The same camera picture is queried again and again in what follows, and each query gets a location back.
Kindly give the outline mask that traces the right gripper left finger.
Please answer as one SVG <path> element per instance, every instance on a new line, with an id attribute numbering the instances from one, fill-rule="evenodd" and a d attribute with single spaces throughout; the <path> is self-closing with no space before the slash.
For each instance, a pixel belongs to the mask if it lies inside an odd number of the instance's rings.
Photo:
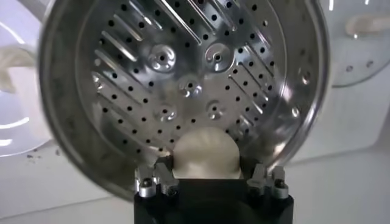
<path id="1" fill-rule="evenodd" d="M 172 168 L 172 155 L 160 157 L 153 166 L 138 166 L 135 169 L 135 192 L 141 198 L 152 198 L 157 194 L 174 196 L 178 192 L 179 180 L 174 177 Z"/>

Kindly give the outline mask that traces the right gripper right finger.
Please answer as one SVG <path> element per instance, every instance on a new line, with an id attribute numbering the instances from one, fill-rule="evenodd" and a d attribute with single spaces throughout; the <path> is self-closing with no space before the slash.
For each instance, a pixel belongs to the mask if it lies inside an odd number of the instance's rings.
<path id="1" fill-rule="evenodd" d="M 271 197 L 285 200 L 289 197 L 289 186 L 286 184 L 286 173 L 283 166 L 268 167 L 261 161 L 240 157 L 241 177 L 246 184 L 248 200 L 261 200 Z"/>

